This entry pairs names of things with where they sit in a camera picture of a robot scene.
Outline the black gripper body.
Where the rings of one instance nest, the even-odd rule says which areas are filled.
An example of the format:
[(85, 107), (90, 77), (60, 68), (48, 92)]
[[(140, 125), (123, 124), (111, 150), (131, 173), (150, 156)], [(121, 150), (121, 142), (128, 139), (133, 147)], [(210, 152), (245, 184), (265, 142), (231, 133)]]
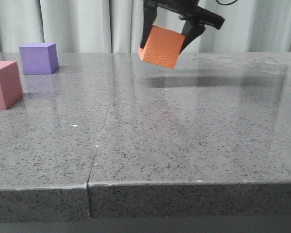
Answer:
[[(182, 20), (202, 21), (216, 29), (221, 29), (225, 19), (209, 10), (198, 6), (198, 0), (144, 0), (144, 26), (154, 23), (157, 14), (157, 7), (172, 11), (181, 16)], [(147, 19), (146, 8), (154, 9), (154, 17)]]

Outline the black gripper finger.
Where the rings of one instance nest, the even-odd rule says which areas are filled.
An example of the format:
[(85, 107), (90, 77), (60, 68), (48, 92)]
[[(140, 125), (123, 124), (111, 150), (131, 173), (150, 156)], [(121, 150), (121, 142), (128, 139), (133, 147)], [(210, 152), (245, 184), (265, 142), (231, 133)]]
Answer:
[(157, 17), (157, 6), (144, 6), (143, 7), (144, 21), (143, 21), (143, 32), (140, 43), (140, 48), (143, 49), (147, 43), (150, 35), (153, 23)]
[(201, 20), (197, 21), (185, 21), (181, 34), (185, 37), (180, 53), (196, 38), (198, 38), (205, 31), (205, 22)]

